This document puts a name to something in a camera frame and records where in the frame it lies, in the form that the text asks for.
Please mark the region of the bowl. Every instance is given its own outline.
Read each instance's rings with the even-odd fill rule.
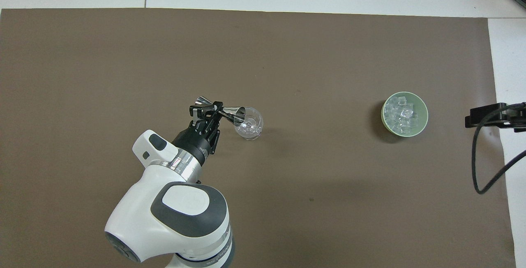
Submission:
[[[393,97],[402,97],[402,96],[406,97],[406,100],[407,100],[408,103],[413,103],[413,111],[414,111],[415,115],[418,116],[418,122],[415,124],[415,126],[410,127],[409,129],[405,129],[404,131],[400,131],[400,130],[395,131],[395,130],[393,130],[393,127],[390,127],[387,124],[387,122],[389,120],[387,120],[385,118],[384,109],[385,109],[385,105],[387,104],[387,102],[391,98],[393,98]],[[427,109],[426,103],[424,103],[424,101],[419,96],[417,96],[416,94],[414,94],[412,92],[407,92],[407,91],[397,92],[397,93],[389,96],[387,98],[387,100],[385,100],[385,102],[383,103],[382,109],[380,111],[380,114],[381,114],[381,118],[382,118],[382,123],[387,128],[387,130],[389,130],[391,133],[393,133],[395,135],[398,135],[398,136],[401,136],[401,137],[412,137],[412,136],[415,136],[415,135],[421,133],[426,128],[426,125],[427,125],[427,122],[428,122],[428,118],[429,118],[429,113],[428,113],[428,109]]]

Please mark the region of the bowl of ice cubes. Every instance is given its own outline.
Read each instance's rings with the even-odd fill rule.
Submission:
[[[382,106],[382,122],[390,132],[402,137],[421,133],[428,122],[426,103],[414,93],[402,91],[387,98]]]

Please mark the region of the clear glass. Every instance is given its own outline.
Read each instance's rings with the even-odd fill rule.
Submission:
[[[235,127],[235,131],[243,138],[252,140],[257,139],[263,130],[263,118],[257,109],[252,107],[245,107],[245,120],[239,126]]]

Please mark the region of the ice cube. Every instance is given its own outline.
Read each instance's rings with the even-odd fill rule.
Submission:
[[[402,109],[402,112],[400,112],[400,116],[404,118],[411,118],[411,116],[413,116],[413,109],[408,109],[404,107],[404,109]]]
[[[413,116],[411,116],[411,126],[418,126],[419,121],[420,120],[417,112],[413,111]]]
[[[403,131],[402,131],[402,127],[401,127],[401,126],[398,126],[398,125],[391,127],[391,129],[392,129],[394,132],[398,133],[398,134],[402,134],[402,132],[403,132]]]
[[[389,98],[385,105],[391,105],[391,106],[398,105],[398,98],[396,96]]]
[[[399,105],[396,105],[396,106],[392,107],[391,113],[395,113],[395,114],[400,115],[400,113],[402,113],[403,110],[404,110],[403,107],[400,107]]]
[[[388,113],[385,115],[385,123],[387,126],[393,126],[396,124],[398,116],[394,113]]]
[[[411,133],[411,127],[401,127],[401,134],[410,134]]]
[[[390,103],[386,103],[385,107],[383,108],[383,112],[384,113],[391,113],[394,108],[395,108],[395,105],[390,104]]]
[[[406,99],[405,96],[400,96],[398,98],[398,105],[399,106],[404,106],[404,105],[406,105],[406,103],[407,103],[407,99]]]
[[[411,127],[411,118],[401,118],[400,126],[401,127]]]

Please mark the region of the black clamp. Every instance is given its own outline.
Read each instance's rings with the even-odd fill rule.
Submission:
[[[208,155],[216,152],[222,107],[222,102],[191,105],[189,110],[193,120],[172,144],[192,154],[203,165]]]
[[[497,109],[506,107],[506,103],[496,103],[469,110],[465,118],[465,127],[476,127],[482,118]],[[514,132],[526,131],[526,108],[507,109],[490,118],[484,126],[496,126],[500,129],[513,129]]]

